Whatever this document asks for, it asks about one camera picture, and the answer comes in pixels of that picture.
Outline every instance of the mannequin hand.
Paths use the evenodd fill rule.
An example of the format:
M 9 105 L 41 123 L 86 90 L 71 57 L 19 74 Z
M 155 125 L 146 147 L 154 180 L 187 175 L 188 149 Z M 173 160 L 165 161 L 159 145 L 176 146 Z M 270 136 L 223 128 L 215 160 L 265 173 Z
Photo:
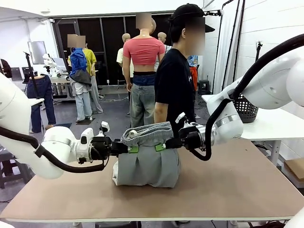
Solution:
M 132 83 L 128 83 L 127 84 L 127 90 L 129 91 L 129 92 L 131 92 L 131 89 L 132 89 Z

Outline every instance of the gray pants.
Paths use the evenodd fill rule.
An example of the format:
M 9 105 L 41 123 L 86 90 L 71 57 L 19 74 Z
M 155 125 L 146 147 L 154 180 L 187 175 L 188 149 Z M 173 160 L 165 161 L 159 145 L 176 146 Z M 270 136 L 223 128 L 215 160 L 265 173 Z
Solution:
M 99 93 L 98 93 L 98 87 L 96 82 L 96 76 L 91 76 L 91 91 L 90 95 L 93 99 L 93 102 L 91 102 L 91 107 L 93 111 L 97 111 L 98 113 L 103 113 L 103 109 L 101 108 L 99 104 Z
M 90 94 L 83 93 L 75 96 L 76 107 L 77 107 L 77 120 L 84 120 L 86 117 L 92 116 Z
M 130 97 L 131 127 L 153 124 L 154 107 L 154 86 L 140 86 L 133 84 Z

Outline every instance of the white curtain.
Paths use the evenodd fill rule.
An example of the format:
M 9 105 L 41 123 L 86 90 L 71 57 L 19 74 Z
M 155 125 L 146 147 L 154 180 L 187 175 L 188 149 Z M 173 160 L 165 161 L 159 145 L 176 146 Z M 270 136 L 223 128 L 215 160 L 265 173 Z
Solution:
M 238 44 L 238 32 L 240 28 L 240 18 L 243 0 L 234 0 L 233 2 L 224 6 L 222 25 L 219 36 L 218 44 L 218 57 L 216 61 L 215 76 L 214 76 L 214 87 L 213 94 L 218 94 L 222 91 L 223 81 L 224 87 L 232 83 L 233 73 L 234 73 L 234 63 L 236 57 L 236 49 Z M 235 27 L 233 28 L 235 18 L 237 17 Z

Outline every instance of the cap brim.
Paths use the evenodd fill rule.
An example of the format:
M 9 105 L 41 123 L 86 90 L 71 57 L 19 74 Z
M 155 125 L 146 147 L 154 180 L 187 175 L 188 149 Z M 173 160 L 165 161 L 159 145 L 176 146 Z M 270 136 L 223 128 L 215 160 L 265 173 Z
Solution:
M 205 33 L 206 32 L 213 32 L 215 29 L 213 27 L 210 27 L 209 25 L 205 25 Z

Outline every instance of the desk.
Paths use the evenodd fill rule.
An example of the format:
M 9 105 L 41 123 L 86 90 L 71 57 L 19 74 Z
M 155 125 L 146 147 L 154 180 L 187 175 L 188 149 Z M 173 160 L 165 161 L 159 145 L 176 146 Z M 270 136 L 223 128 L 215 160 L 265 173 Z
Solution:
M 35 176 L 0 218 L 24 222 L 281 220 L 304 207 L 304 197 L 249 140 L 213 146 L 209 161 L 200 161 L 184 148 L 179 154 L 181 171 L 174 189 L 115 186 L 116 158 L 111 157 L 100 172 L 65 172 L 55 180 Z
M 30 106 L 34 106 L 34 105 L 40 104 L 40 103 L 42 103 L 43 101 L 44 101 L 43 98 L 40 98 L 40 99 L 29 98 Z
M 62 77 L 50 77 L 54 90 L 54 101 L 74 101 L 75 98 L 72 94 L 72 87 L 70 81 L 66 76 Z
M 201 96 L 208 101 L 213 95 Z M 245 123 L 243 139 L 251 141 L 274 141 L 270 160 L 276 165 L 279 158 L 281 140 L 303 139 L 304 120 L 284 111 L 281 108 L 266 110 L 258 109 L 254 122 Z

